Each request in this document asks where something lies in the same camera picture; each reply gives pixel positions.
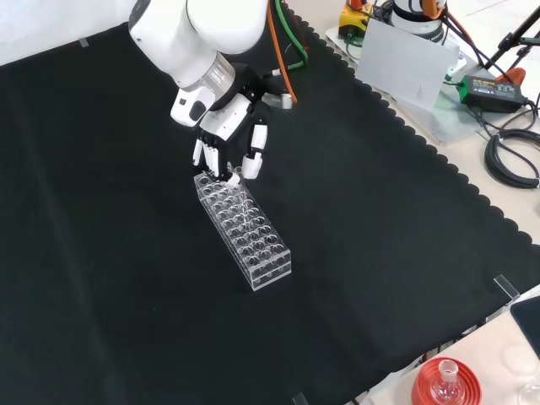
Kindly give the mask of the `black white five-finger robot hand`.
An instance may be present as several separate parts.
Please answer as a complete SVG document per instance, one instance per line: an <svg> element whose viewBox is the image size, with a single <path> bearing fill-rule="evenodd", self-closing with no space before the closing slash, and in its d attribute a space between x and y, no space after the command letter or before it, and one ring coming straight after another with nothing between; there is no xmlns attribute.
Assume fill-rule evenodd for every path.
<svg viewBox="0 0 540 405"><path fill-rule="evenodd" d="M195 84L179 89L170 115L182 126L194 129L192 167L197 173L205 172L213 180L233 186L240 183L241 177L258 177L268 124L257 104L265 96L291 106L289 97L270 78L221 56ZM228 147L246 128L251 134L242 157L241 175L232 174L228 169Z"/></svg>

